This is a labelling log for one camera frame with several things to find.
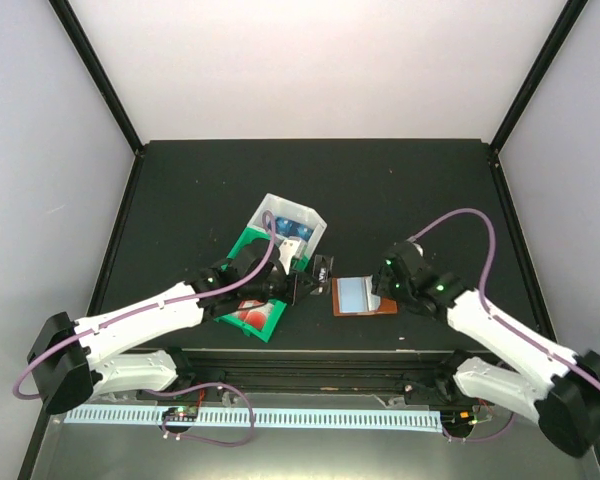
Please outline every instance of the light blue cable tray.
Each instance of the light blue cable tray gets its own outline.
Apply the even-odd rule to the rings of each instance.
[[[105,425],[160,425],[172,407],[146,405],[82,405],[67,413],[65,423]],[[258,428],[314,428],[340,430],[411,430],[441,433],[439,412],[414,410],[324,410],[254,408]],[[246,408],[201,407],[193,421],[167,425],[248,427]]]

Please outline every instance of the gray wall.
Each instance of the gray wall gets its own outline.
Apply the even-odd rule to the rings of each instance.
[[[71,0],[147,140],[489,138],[564,3]]]
[[[600,0],[501,158],[560,341],[600,353]]]
[[[84,315],[131,161],[48,2],[0,0],[0,479],[40,409],[11,385],[48,316]]]

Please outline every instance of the black frame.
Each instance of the black frame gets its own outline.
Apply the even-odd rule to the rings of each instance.
[[[502,150],[502,147],[505,145],[507,139],[513,132],[526,106],[538,88],[542,78],[549,69],[553,59],[557,55],[565,39],[569,35],[569,32],[573,28],[573,25],[577,21],[580,13],[586,6],[587,1],[588,0],[568,0],[566,2],[513,103],[505,115],[505,118],[498,128],[496,135],[491,141],[491,144],[488,148],[489,151],[487,152],[493,181],[498,192],[502,210],[505,214],[507,227],[514,245],[518,264],[525,280],[525,285],[534,314],[538,320],[538,330],[542,335],[552,340],[555,340],[555,333],[553,331],[549,314],[542,297],[537,276],[533,269],[529,251],[524,241],[524,235],[520,227],[520,222],[513,205],[511,194],[509,192],[507,181],[502,171],[501,162],[498,155]],[[62,23],[67,35],[69,36],[69,39],[74,44],[78,54],[82,58],[82,61],[89,71],[89,74],[91,75],[105,102],[107,103],[107,106],[118,123],[120,130],[129,143],[131,150],[136,155],[118,216],[113,227],[111,239],[105,253],[102,268],[98,275],[96,288],[87,312],[88,315],[97,315],[101,310],[102,299],[107,288],[111,265],[118,249],[129,207],[133,199],[136,183],[139,173],[142,169],[143,152],[145,147],[136,133],[127,113],[125,112],[122,102],[118,98],[117,93],[109,81],[109,78],[93,47],[91,46],[86,33],[82,29],[77,16],[71,8],[70,2],[68,0],[49,0],[49,3],[55,10],[58,19]],[[31,477],[48,421],[49,416],[44,413],[44,411],[41,411],[18,478],[24,480]],[[600,465],[600,441],[595,444],[594,452]]]

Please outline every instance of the black table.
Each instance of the black table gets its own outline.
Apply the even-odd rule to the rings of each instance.
[[[497,254],[488,296],[536,328],[500,207],[487,146],[478,140],[218,140],[149,144],[111,266],[102,310],[159,293],[226,256],[266,193],[310,206],[328,227],[317,253],[335,276],[373,273],[382,252],[440,215],[474,207],[492,219]],[[429,233],[425,256],[476,285],[487,235],[460,216]],[[336,318],[331,297],[288,308],[269,343],[207,322],[148,348],[207,351],[418,353],[483,348],[408,313]]]

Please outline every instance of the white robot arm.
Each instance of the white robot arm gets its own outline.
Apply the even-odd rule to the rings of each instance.
[[[456,351],[446,362],[451,386],[470,398],[501,405],[537,423],[546,437],[574,457],[600,438],[600,391],[573,369],[600,382],[600,355],[560,346],[466,288],[450,273],[439,275],[411,241],[391,247],[373,276],[376,295],[413,313],[447,323],[495,353],[512,370]]]
[[[241,282],[264,261],[268,244],[256,239],[225,265],[202,269],[187,282],[119,310],[75,321],[66,313],[49,318],[27,357],[45,411],[64,413],[97,395],[159,391],[176,379],[185,381],[193,374],[178,352],[125,352],[166,333],[233,313],[245,300],[294,304],[319,286],[310,275],[292,270],[292,259],[303,247],[302,241],[294,239],[273,247],[260,273]],[[19,392],[20,383],[16,395],[33,398]]]

